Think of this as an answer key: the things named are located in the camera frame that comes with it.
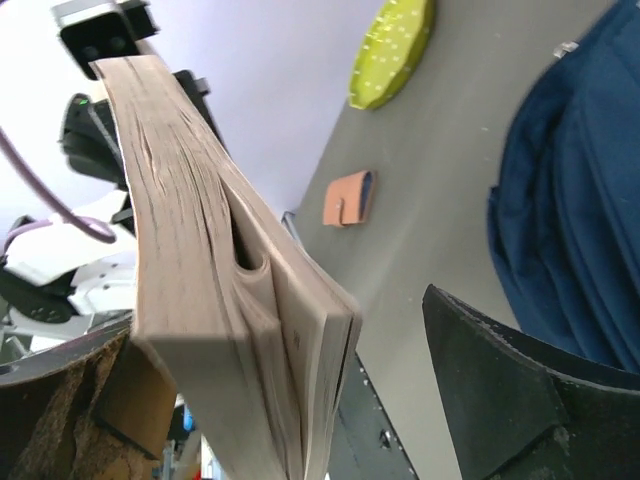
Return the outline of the orange treehouse children's book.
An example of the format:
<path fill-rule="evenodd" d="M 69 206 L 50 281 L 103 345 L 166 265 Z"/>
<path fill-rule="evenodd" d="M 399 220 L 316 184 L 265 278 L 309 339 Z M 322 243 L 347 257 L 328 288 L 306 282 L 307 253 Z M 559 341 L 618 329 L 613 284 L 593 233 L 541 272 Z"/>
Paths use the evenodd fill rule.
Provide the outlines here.
<path fill-rule="evenodd" d="M 164 62 L 95 61 L 135 219 L 132 340 L 231 479 L 321 479 L 362 326 Z"/>

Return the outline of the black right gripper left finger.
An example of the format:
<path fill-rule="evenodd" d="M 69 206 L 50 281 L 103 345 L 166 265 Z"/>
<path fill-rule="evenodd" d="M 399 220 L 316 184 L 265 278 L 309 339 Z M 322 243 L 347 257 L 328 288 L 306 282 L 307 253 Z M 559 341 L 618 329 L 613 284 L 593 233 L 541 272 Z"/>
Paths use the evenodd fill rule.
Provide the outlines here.
<path fill-rule="evenodd" d="M 4 479 L 149 479 L 176 389 L 120 321 L 1 367 Z"/>

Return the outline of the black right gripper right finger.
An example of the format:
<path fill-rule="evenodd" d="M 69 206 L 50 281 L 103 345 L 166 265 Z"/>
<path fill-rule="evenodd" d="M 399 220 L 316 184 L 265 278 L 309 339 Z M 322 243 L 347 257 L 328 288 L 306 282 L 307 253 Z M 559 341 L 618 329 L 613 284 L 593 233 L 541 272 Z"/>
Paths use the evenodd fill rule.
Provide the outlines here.
<path fill-rule="evenodd" d="M 434 285 L 422 309 L 463 478 L 638 478 L 638 375 L 523 334 Z"/>

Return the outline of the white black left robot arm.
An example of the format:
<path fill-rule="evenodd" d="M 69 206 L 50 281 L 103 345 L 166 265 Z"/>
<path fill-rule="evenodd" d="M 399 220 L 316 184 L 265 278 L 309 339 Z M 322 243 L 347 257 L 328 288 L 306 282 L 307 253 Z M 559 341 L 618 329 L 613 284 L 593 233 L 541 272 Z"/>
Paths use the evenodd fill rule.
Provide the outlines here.
<path fill-rule="evenodd" d="M 8 304 L 4 322 L 66 338 L 83 329 L 82 317 L 132 309 L 133 268 L 120 257 L 133 249 L 134 220 L 108 102 L 75 95 L 60 144 L 72 170 L 114 184 L 75 213 L 92 226 L 105 226 L 116 240 L 96 241 L 59 215 L 18 218 L 1 250 L 1 298 Z"/>

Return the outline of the navy blue student backpack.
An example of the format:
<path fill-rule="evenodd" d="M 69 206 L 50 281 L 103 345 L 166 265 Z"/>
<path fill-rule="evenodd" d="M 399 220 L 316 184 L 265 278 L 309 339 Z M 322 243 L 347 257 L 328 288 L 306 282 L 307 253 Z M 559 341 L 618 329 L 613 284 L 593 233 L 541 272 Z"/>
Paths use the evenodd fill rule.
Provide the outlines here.
<path fill-rule="evenodd" d="M 558 48 L 508 132 L 488 240 L 521 330 L 639 369 L 639 5 Z"/>

